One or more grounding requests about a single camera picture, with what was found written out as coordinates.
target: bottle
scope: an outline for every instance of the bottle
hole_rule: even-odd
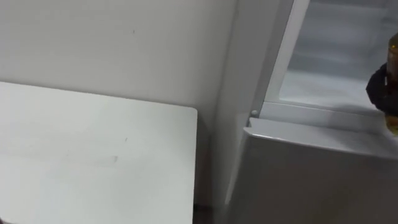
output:
[[[392,36],[389,41],[386,77],[386,94],[396,94],[398,91],[398,33]],[[394,135],[398,135],[398,117],[385,114],[385,118],[387,128]]]

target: refrigerator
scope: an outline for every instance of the refrigerator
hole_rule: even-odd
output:
[[[212,139],[215,223],[397,223],[398,138],[366,85],[398,1],[238,1]]]

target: black object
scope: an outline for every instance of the black object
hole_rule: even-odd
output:
[[[377,109],[391,116],[398,116],[398,91],[387,91],[387,64],[384,64],[370,78],[366,92]]]

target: white table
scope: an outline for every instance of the white table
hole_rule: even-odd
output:
[[[0,82],[0,217],[192,223],[193,108]]]

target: white wall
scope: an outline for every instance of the white wall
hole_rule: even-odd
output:
[[[196,107],[211,129],[234,0],[0,1],[0,81]]]

